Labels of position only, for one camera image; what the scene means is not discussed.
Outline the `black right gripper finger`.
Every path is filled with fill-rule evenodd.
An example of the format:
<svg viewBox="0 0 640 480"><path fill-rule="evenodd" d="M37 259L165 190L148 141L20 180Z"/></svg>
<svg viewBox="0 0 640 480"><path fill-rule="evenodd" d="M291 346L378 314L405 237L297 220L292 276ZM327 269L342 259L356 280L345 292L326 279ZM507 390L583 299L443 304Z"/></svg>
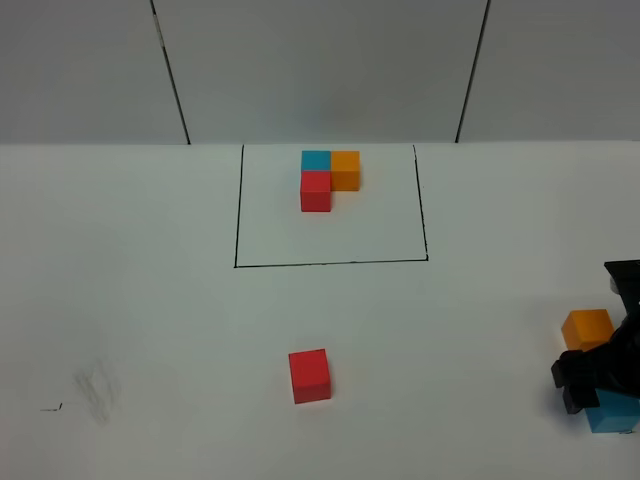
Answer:
<svg viewBox="0 0 640 480"><path fill-rule="evenodd" d="M578 414L585 408L598 408L600 401L592 387L568 385L563 387L562 398L569 415Z"/></svg>

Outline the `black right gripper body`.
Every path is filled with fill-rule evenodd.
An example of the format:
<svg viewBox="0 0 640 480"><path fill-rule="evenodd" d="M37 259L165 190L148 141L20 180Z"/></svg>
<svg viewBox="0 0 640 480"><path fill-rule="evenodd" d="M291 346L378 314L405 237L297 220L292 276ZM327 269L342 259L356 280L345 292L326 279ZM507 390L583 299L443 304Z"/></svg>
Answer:
<svg viewBox="0 0 640 480"><path fill-rule="evenodd" d="M567 350L554 362L553 380L565 400L596 400L599 390L639 396L639 262L609 261L604 267L626 317L609 341L587 352Z"/></svg>

